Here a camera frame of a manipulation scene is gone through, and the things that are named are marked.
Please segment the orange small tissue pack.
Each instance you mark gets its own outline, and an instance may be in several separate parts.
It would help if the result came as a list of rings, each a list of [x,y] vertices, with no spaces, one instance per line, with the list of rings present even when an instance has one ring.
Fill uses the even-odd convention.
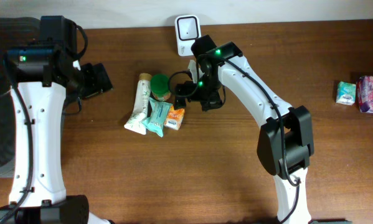
[[[181,108],[175,110],[173,106],[170,107],[164,126],[173,130],[179,130],[181,127],[183,118],[185,114],[185,109]]]

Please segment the teal wet wipes pack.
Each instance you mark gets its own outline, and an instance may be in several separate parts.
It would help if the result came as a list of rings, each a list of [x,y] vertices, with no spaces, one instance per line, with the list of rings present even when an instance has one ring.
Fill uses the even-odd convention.
[[[159,137],[163,137],[164,122],[167,118],[172,104],[165,101],[156,101],[154,98],[149,99],[151,105],[150,117],[142,121],[144,127],[156,133]]]

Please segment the green lid jar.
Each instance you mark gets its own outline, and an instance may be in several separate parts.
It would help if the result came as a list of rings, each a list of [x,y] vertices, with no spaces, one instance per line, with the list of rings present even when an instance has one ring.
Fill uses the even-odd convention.
[[[167,101],[171,97],[168,87],[169,78],[164,74],[156,74],[151,79],[151,92],[158,101]]]

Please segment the white floral tube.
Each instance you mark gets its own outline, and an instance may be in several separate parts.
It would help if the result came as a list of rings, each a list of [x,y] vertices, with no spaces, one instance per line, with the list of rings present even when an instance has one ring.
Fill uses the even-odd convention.
[[[142,124],[142,121],[147,118],[148,114],[149,98],[151,94],[151,79],[152,75],[148,73],[140,73],[133,112],[124,125],[124,128],[142,135],[146,134],[146,128]]]

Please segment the small teal gum box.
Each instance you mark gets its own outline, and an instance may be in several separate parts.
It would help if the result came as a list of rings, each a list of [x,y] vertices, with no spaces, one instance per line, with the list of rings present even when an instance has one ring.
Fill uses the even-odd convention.
[[[336,93],[336,103],[353,105],[356,101],[356,84],[339,82]]]

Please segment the red purple tissue pack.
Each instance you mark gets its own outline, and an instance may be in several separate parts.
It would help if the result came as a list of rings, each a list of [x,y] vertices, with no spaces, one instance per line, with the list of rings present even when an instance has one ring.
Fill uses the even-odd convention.
[[[361,113],[373,113],[373,76],[358,79],[357,100]]]

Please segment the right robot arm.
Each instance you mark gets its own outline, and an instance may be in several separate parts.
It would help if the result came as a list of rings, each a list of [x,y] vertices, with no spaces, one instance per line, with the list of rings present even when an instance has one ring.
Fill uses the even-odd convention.
[[[275,181],[278,223],[310,223],[306,176],[314,142],[308,109],[294,107],[274,93],[233,42],[217,46],[205,35],[193,41],[191,52],[196,58],[186,72],[191,79],[176,85],[175,109],[193,101],[203,111],[219,109],[225,103],[219,88],[228,88],[260,128],[257,155]]]

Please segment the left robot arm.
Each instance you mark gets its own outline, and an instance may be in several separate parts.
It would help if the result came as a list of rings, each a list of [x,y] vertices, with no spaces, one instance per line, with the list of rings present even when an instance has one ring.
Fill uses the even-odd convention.
[[[0,223],[103,223],[86,196],[67,195],[61,168],[65,105],[113,88],[102,64],[79,64],[82,33],[64,16],[43,16],[35,42],[4,54],[16,140],[13,184]]]

